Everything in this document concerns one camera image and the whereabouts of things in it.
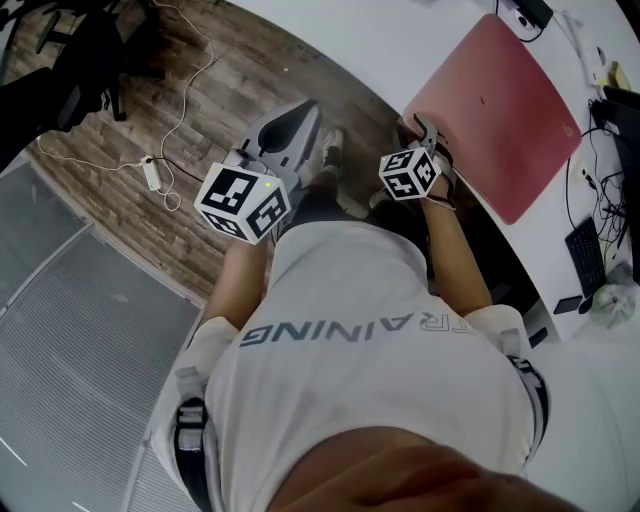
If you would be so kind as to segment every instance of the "cable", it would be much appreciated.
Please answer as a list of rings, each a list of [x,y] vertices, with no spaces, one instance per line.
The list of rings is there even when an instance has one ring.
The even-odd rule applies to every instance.
[[[495,9],[495,15],[498,15],[498,11],[500,10],[500,0],[496,0],[496,9]],[[520,41],[522,41],[523,43],[533,43],[534,41],[538,40],[540,38],[540,36],[544,33],[545,29],[541,29],[540,32],[533,37],[532,39],[520,39]]]
[[[534,41],[536,41],[536,40],[540,39],[540,36],[541,36],[542,34],[544,34],[544,30],[545,30],[545,29],[540,30],[540,32],[538,33],[538,35],[537,35],[537,36],[535,36],[535,37],[534,37],[534,38],[532,38],[532,39],[520,39],[520,38],[518,38],[518,39],[520,39],[520,41],[522,41],[523,43],[533,43]]]
[[[599,179],[598,177],[598,152],[595,149],[595,146],[593,145],[593,138],[592,138],[592,134],[593,132],[596,131],[601,131],[603,134],[607,135],[607,136],[615,136],[618,137],[619,140],[623,141],[628,147],[629,149],[631,149],[633,151],[633,147],[630,145],[630,143],[625,140],[624,137],[616,134],[615,132],[613,132],[608,126],[599,128],[591,128],[591,121],[592,119],[589,119],[589,129],[584,132],[581,136],[582,139],[584,139],[586,136],[589,136],[589,141],[591,144],[591,149],[594,152],[595,155],[595,165],[594,165],[594,176],[595,176],[595,180],[593,178],[591,178],[590,176],[586,176],[586,180],[589,183],[589,186],[596,192],[596,202],[594,204],[593,207],[593,212],[592,212],[592,217],[595,219],[595,214],[596,211],[599,212],[599,216],[600,216],[600,220],[603,221],[602,223],[602,227],[600,228],[600,231],[597,233],[598,235],[598,239],[603,242],[605,244],[605,250],[604,250],[604,263],[605,263],[605,269],[606,269],[606,262],[607,262],[607,256],[609,253],[609,250],[611,249],[611,247],[613,246],[613,244],[615,244],[616,242],[620,241],[620,238],[624,235],[624,233],[622,232],[622,229],[624,227],[624,206],[623,203],[614,203],[613,201],[611,201],[611,198],[609,197],[609,195],[607,194],[607,187],[609,185],[612,185],[614,188],[620,190],[620,187],[618,187],[615,183],[613,183],[613,181],[611,181],[613,178],[615,178],[616,176],[620,176],[622,174],[624,174],[623,172],[615,172],[612,174],[609,174],[607,176],[605,176],[602,179]],[[638,160],[638,155],[635,153],[635,151],[633,151],[634,156],[636,158],[636,160]],[[571,166],[571,158],[568,159],[567,161],[567,168],[566,168],[566,176],[565,176],[565,198],[566,198],[566,207],[567,207],[567,216],[569,218],[569,222],[571,223],[571,226],[573,227],[573,229],[577,229],[573,219],[571,218],[571,209],[569,207],[569,169]],[[604,201],[607,201],[607,205],[603,208],[602,207],[602,203]],[[602,234],[604,233],[604,231],[607,230],[607,234],[606,236],[602,236]]]
[[[162,160],[162,162],[164,163],[165,167],[167,168],[167,171],[169,171],[169,175],[171,176],[171,182],[169,184],[169,187],[167,188],[167,190],[165,190],[164,192],[162,190],[157,190],[156,192],[163,197],[163,203],[164,203],[164,207],[165,209],[167,209],[170,212],[175,212],[176,210],[178,210],[178,208],[180,208],[180,206],[182,205],[182,197],[180,196],[180,194],[178,194],[177,192],[175,192],[173,190],[173,186],[175,185],[175,175],[173,174],[173,171],[171,170],[171,167],[169,167],[169,165],[167,164],[167,162],[171,163],[176,169],[179,169],[181,172],[183,172],[184,174],[187,174],[189,176],[191,176],[193,179],[199,181],[202,183],[202,180],[200,180],[199,178],[197,178],[196,176],[194,176],[191,173],[188,173],[187,171],[185,171],[184,169],[182,169],[180,166],[178,166],[175,162],[173,162],[172,160],[169,160],[168,158],[165,157],[164,154],[164,146],[165,143],[167,141],[167,139],[178,129],[182,126],[182,124],[184,123],[184,120],[187,116],[187,95],[189,93],[189,89],[191,88],[191,85],[193,84],[193,82],[195,81],[195,79],[201,74],[203,73],[205,70],[207,70],[208,68],[210,68],[214,63],[215,63],[215,57],[213,55],[213,41],[207,37],[205,34],[203,34],[200,30],[198,30],[196,28],[196,26],[182,13],[182,11],[180,9],[178,9],[177,7],[173,6],[173,5],[167,5],[167,4],[161,4],[156,2],[156,0],[151,0],[151,2],[153,3],[153,5],[156,8],[167,8],[167,9],[173,9],[175,10],[182,19],[184,19],[187,24],[195,31],[197,32],[200,36],[202,36],[204,39],[207,40],[208,42],[208,46],[209,46],[209,61],[207,62],[207,64],[202,67],[201,69],[199,69],[196,73],[194,73],[194,75],[189,79],[189,81],[187,82],[185,88],[184,88],[184,94],[183,94],[183,98],[182,98],[182,116],[180,117],[180,121],[178,122],[178,124],[176,124],[162,139],[162,141],[160,142],[160,157],[159,158],[154,158],[153,160]],[[44,153],[45,155],[50,156],[51,158],[54,158],[56,160],[68,160],[68,161],[72,161],[72,162],[77,162],[80,164],[86,164],[86,165],[90,165],[92,167],[97,167],[98,169],[103,169],[105,171],[119,171],[120,169],[124,169],[125,167],[142,167],[142,163],[140,162],[136,162],[136,163],[126,163],[126,164],[122,164],[120,167],[116,167],[116,168],[110,168],[110,167],[103,167],[101,165],[98,164],[94,164],[91,162],[87,162],[85,160],[79,160],[77,158],[67,158],[67,157],[62,157],[62,156],[56,156],[56,155],[52,155],[51,153],[45,151],[42,148],[42,145],[40,144],[40,139],[38,138],[38,147],[40,148],[40,151],[42,151],[42,153]],[[169,204],[167,203],[167,199],[171,196],[174,196],[176,198],[176,206],[175,207],[170,207]]]
[[[85,160],[78,160],[77,158],[52,155],[48,151],[45,151],[45,149],[42,147],[42,144],[40,144],[40,137],[38,137],[38,147],[40,148],[40,151],[42,151],[42,153],[44,153],[47,156],[50,156],[51,158],[53,158],[55,160],[67,160],[67,161],[76,162],[76,163],[79,163],[79,164],[86,164],[86,165],[90,165],[92,167],[97,167],[98,169],[102,169],[104,171],[119,171],[120,169],[124,169],[125,167],[142,167],[142,163],[140,163],[140,162],[122,164],[120,167],[103,167],[102,165],[98,165],[98,164],[94,164],[94,163],[91,163],[91,162],[87,162]]]
[[[177,7],[175,7],[174,5],[168,5],[168,4],[161,4],[156,2],[156,0],[151,0],[151,2],[153,3],[153,5],[156,8],[167,8],[167,9],[173,9],[174,11],[176,11],[180,17],[182,19],[184,19],[189,26],[196,32],[198,33],[200,36],[202,36],[204,39],[206,39],[209,42],[209,51],[211,52],[210,56],[209,56],[209,61],[207,62],[207,64],[202,67],[201,69],[199,69],[187,82],[187,85],[184,88],[184,94],[182,97],[182,116],[180,117],[180,121],[178,122],[178,124],[176,124],[171,130],[169,130],[169,132],[164,136],[164,138],[162,139],[162,142],[160,142],[160,157],[163,159],[163,163],[164,166],[167,168],[167,170],[169,171],[169,173],[171,174],[171,185],[169,185],[169,188],[167,188],[167,190],[165,192],[162,192],[161,190],[158,190],[158,194],[160,194],[161,196],[163,196],[164,198],[164,206],[167,210],[169,210],[170,212],[174,212],[176,211],[178,208],[180,208],[180,205],[182,204],[182,198],[180,197],[180,195],[177,192],[173,192],[173,185],[175,184],[175,176],[173,175],[173,171],[171,170],[171,168],[169,167],[169,165],[167,164],[167,159],[165,157],[164,154],[164,145],[167,141],[167,139],[178,129],[182,126],[182,123],[184,123],[184,120],[187,116],[187,95],[189,93],[189,89],[191,88],[191,84],[193,84],[194,80],[196,78],[198,78],[198,76],[203,73],[205,70],[209,69],[211,66],[213,66],[213,64],[215,63],[216,59],[213,55],[213,41],[211,41],[211,39],[209,37],[207,37],[206,35],[204,35],[200,30],[198,30],[196,28],[196,26],[191,23],[191,21],[189,20],[189,18],[187,18],[180,9],[178,9]],[[178,206],[176,206],[175,208],[169,208],[168,204],[167,204],[167,198],[171,195],[175,195],[178,197]]]
[[[170,160],[169,158],[152,158],[151,160],[152,161],[165,160],[165,161],[169,162],[171,165],[173,165],[180,172],[186,174],[187,176],[191,176],[194,180],[199,181],[200,183],[204,183],[203,180],[201,180],[197,176],[191,174],[190,172],[185,171],[182,167],[180,167],[177,163],[175,163],[173,160]]]

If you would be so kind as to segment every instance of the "black keyboard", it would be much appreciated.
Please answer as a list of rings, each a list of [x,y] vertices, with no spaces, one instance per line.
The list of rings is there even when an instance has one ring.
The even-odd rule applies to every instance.
[[[566,239],[585,298],[605,284],[604,262],[593,218],[589,217]]]

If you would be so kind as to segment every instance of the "white cable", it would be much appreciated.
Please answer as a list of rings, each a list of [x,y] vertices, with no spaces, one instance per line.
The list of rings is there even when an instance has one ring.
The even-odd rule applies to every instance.
[[[182,116],[180,117],[180,121],[178,122],[178,124],[176,124],[169,131],[169,133],[167,133],[164,136],[164,138],[162,139],[162,142],[160,142],[160,156],[163,158],[162,162],[164,163],[164,166],[167,168],[167,171],[169,171],[169,175],[171,176],[171,183],[169,184],[169,187],[167,188],[167,190],[165,192],[162,192],[161,190],[157,190],[157,192],[158,192],[159,195],[161,195],[163,197],[164,207],[170,212],[175,212],[182,205],[182,197],[180,196],[180,194],[178,194],[177,192],[175,192],[173,190],[173,186],[175,185],[175,182],[176,182],[176,177],[173,174],[173,171],[171,170],[171,167],[169,167],[169,164],[167,163],[166,157],[164,155],[164,145],[165,145],[167,139],[171,136],[171,134],[173,134],[184,123],[184,120],[185,120],[185,118],[187,116],[187,95],[189,93],[189,89],[191,88],[191,85],[193,84],[194,80],[196,78],[198,78],[198,76],[202,72],[204,72],[205,70],[207,70],[208,68],[210,68],[213,65],[213,63],[215,62],[215,57],[213,55],[213,41],[209,37],[204,35],[200,30],[198,30],[196,28],[196,26],[182,13],[182,11],[180,9],[178,9],[177,7],[175,7],[173,5],[167,5],[167,4],[158,3],[158,2],[156,2],[156,0],[151,0],[151,2],[153,3],[153,5],[156,8],[166,7],[167,9],[173,9],[174,11],[176,11],[180,15],[180,17],[182,17],[182,19],[184,19],[195,32],[197,32],[200,36],[202,36],[204,39],[206,39],[208,41],[208,43],[209,43],[209,51],[210,51],[209,62],[207,62],[207,64],[204,67],[199,69],[189,79],[189,81],[187,82],[187,85],[184,88],[184,94],[183,94],[183,97],[182,97]],[[119,171],[120,169],[124,169],[125,167],[142,167],[142,163],[136,162],[136,163],[122,164],[120,167],[110,168],[110,167],[103,167],[102,165],[94,164],[94,163],[91,163],[91,162],[87,162],[85,160],[78,160],[77,158],[67,158],[67,157],[63,157],[63,156],[52,155],[51,153],[49,153],[48,151],[45,151],[42,148],[42,145],[40,144],[40,138],[38,138],[38,147],[40,148],[40,151],[42,151],[42,153],[44,153],[45,155],[48,155],[51,158],[54,158],[56,160],[68,160],[68,161],[71,161],[71,162],[77,162],[79,164],[86,164],[86,165],[90,165],[92,167],[97,167],[98,169],[103,169],[105,171]],[[170,208],[168,203],[167,203],[167,198],[170,197],[170,196],[175,196],[176,197],[177,204],[173,208]]]
[[[78,160],[77,158],[52,155],[48,151],[44,150],[44,148],[42,147],[42,144],[40,144],[40,137],[38,137],[38,147],[40,148],[40,151],[42,151],[45,155],[50,156],[51,158],[53,158],[55,160],[68,160],[70,162],[76,162],[76,163],[79,163],[79,164],[86,164],[86,165],[90,165],[92,167],[97,167],[98,169],[103,169],[105,171],[119,171],[120,169],[124,169],[125,167],[142,167],[142,164],[140,162],[122,164],[120,167],[103,167],[101,165],[93,164],[93,163],[87,162],[85,160]]]
[[[182,116],[180,117],[180,122],[178,122],[178,124],[176,124],[171,130],[169,130],[169,133],[167,133],[164,138],[162,139],[162,142],[160,143],[160,156],[162,158],[166,158],[164,156],[164,145],[165,142],[167,141],[167,139],[171,136],[171,134],[173,134],[173,132],[175,132],[178,128],[180,128],[182,126],[182,123],[184,123],[184,120],[187,116],[187,95],[189,93],[189,89],[191,88],[191,85],[193,84],[194,80],[196,78],[198,78],[198,76],[200,75],[200,73],[203,73],[205,70],[209,69],[213,63],[215,62],[215,57],[213,56],[213,41],[211,41],[211,39],[209,37],[207,37],[206,35],[204,35],[200,30],[198,30],[196,28],[196,26],[191,23],[191,21],[189,20],[189,18],[187,18],[184,14],[182,14],[182,11],[180,9],[178,9],[176,6],[174,5],[167,5],[167,4],[160,4],[158,2],[156,2],[156,0],[151,0],[151,2],[153,3],[153,5],[156,8],[159,7],[166,7],[167,9],[173,9],[174,11],[176,11],[180,17],[186,21],[189,26],[198,34],[200,34],[200,36],[202,36],[204,39],[206,39],[209,42],[209,51],[210,51],[210,55],[209,55],[209,62],[207,62],[207,64],[199,69],[192,77],[191,79],[187,82],[187,85],[184,88],[184,94],[182,96]],[[160,194],[161,196],[164,197],[164,207],[169,210],[170,212],[175,212],[178,208],[180,208],[180,205],[182,204],[182,197],[180,197],[180,194],[178,194],[177,192],[173,192],[173,185],[175,184],[175,176],[173,174],[173,171],[171,170],[171,168],[169,167],[169,164],[167,163],[167,160],[162,160],[162,162],[164,163],[164,166],[167,168],[167,170],[169,171],[169,174],[171,174],[171,185],[169,185],[169,188],[166,190],[166,192],[162,192],[160,190],[158,190],[158,194]],[[169,208],[169,206],[167,205],[167,197],[174,195],[177,197],[177,201],[178,201],[178,205],[175,208]]]

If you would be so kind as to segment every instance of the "power strip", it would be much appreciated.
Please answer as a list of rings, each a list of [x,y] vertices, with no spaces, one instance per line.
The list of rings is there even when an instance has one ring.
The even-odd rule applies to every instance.
[[[151,155],[147,155],[140,160],[140,163],[142,164],[144,175],[147,178],[149,190],[152,192],[160,190],[160,174],[158,174],[158,166],[156,165],[155,159]]]

